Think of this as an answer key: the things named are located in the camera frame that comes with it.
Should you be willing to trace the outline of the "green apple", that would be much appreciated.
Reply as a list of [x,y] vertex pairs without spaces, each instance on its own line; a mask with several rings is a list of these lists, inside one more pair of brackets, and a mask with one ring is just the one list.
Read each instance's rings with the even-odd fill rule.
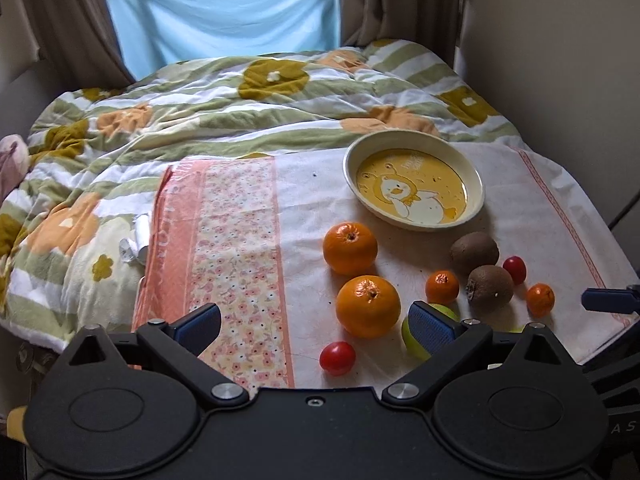
[[426,361],[457,338],[459,323],[459,315],[442,304],[413,301],[401,324],[402,340],[412,356]]

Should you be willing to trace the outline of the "small mandarin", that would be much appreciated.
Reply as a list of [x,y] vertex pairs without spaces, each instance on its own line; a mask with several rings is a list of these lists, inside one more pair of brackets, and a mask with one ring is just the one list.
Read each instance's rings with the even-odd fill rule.
[[543,318],[552,311],[555,294],[549,285],[538,283],[527,289],[525,301],[527,310],[533,318]]
[[425,284],[425,295],[433,304],[452,304],[458,298],[460,284],[456,274],[448,270],[432,273]]

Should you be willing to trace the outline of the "brown kiwi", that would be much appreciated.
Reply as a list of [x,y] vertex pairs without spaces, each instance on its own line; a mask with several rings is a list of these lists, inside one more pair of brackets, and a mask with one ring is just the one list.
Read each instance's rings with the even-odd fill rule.
[[465,291],[472,309],[495,310],[512,299],[514,283],[500,266],[479,266],[469,274]]
[[480,266],[494,266],[499,259],[499,248],[487,233],[472,232],[458,238],[451,245],[449,255],[457,274],[467,276]]

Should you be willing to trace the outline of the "large orange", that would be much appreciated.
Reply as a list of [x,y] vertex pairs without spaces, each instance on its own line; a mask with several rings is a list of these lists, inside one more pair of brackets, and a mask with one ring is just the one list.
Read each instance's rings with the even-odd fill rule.
[[361,275],[348,281],[337,293],[335,314],[352,336],[380,338],[394,328],[400,317],[400,297],[384,278]]
[[360,222],[332,226],[322,240],[323,258],[332,271],[356,276],[367,273],[378,255],[378,240]]

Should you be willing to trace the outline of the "red cherry tomato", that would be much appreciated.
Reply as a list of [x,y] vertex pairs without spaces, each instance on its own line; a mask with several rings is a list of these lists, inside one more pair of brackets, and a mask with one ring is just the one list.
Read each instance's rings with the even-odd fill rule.
[[326,373],[342,376],[350,372],[356,362],[356,351],[346,341],[328,344],[319,356],[319,364]]
[[524,260],[519,256],[511,256],[503,261],[502,267],[510,274],[515,286],[525,282],[527,276],[527,268]]

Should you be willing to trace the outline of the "white pink floral cloth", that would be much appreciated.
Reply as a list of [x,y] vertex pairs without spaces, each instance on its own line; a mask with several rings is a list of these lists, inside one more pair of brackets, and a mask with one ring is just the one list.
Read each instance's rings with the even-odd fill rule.
[[[589,287],[622,288],[636,274],[575,180],[549,159],[501,144],[461,144],[480,173],[485,205],[468,224],[525,262],[529,285],[548,284],[548,324],[577,362],[628,333],[631,315],[586,311]],[[246,159],[189,157],[160,181],[151,251],[134,324],[175,321],[213,302],[218,338],[203,360],[248,390],[333,384],[321,350],[344,338],[335,298],[344,278],[322,256],[326,231],[358,221],[378,241],[373,271],[408,306],[450,265],[462,229],[419,233],[390,226],[358,203],[343,152]]]

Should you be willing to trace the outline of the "floral striped quilt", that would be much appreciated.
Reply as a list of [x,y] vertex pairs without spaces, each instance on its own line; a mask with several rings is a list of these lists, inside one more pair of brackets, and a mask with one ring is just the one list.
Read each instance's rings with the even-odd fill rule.
[[26,174],[1,206],[2,326],[54,351],[86,324],[128,330],[141,273],[119,243],[175,162],[344,148],[387,129],[522,144],[435,53],[400,39],[183,61],[124,90],[61,94],[18,146]]

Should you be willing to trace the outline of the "yellow duck bowl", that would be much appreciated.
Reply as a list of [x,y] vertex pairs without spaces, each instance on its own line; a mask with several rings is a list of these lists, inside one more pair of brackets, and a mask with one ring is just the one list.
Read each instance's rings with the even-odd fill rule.
[[413,130],[362,136],[347,149],[343,174],[371,214],[411,231],[462,226],[485,203],[484,183],[472,162],[450,143]]

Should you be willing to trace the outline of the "grey headboard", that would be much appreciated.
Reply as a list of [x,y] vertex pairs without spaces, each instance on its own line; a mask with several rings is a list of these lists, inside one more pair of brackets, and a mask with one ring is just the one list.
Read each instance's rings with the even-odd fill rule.
[[32,64],[1,92],[2,138],[17,134],[26,140],[35,120],[64,91],[62,80],[48,61]]

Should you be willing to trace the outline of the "light blue window cloth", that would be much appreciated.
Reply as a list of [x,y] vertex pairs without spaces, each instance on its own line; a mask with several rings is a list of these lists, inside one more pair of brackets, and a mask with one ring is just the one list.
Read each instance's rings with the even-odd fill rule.
[[194,58],[326,51],[340,0],[106,0],[122,58],[142,79]]

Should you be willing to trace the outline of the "brown curtain right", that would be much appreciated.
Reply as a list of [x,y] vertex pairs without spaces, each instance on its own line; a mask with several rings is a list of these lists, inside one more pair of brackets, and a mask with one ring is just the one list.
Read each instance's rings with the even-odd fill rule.
[[341,44],[363,47],[380,39],[422,44],[454,64],[459,0],[340,0]]

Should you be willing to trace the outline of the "brown curtain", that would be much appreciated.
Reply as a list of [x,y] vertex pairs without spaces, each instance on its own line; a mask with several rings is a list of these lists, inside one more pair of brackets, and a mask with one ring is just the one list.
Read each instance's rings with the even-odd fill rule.
[[134,83],[106,0],[23,0],[40,52],[70,90]]
[[341,44],[363,47],[380,39],[422,44],[454,64],[459,0],[340,0]]

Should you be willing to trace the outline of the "brown curtain left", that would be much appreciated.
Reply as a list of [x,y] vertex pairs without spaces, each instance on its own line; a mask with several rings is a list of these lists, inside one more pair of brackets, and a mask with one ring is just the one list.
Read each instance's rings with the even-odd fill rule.
[[40,52],[70,90],[134,83],[106,0],[23,0]]

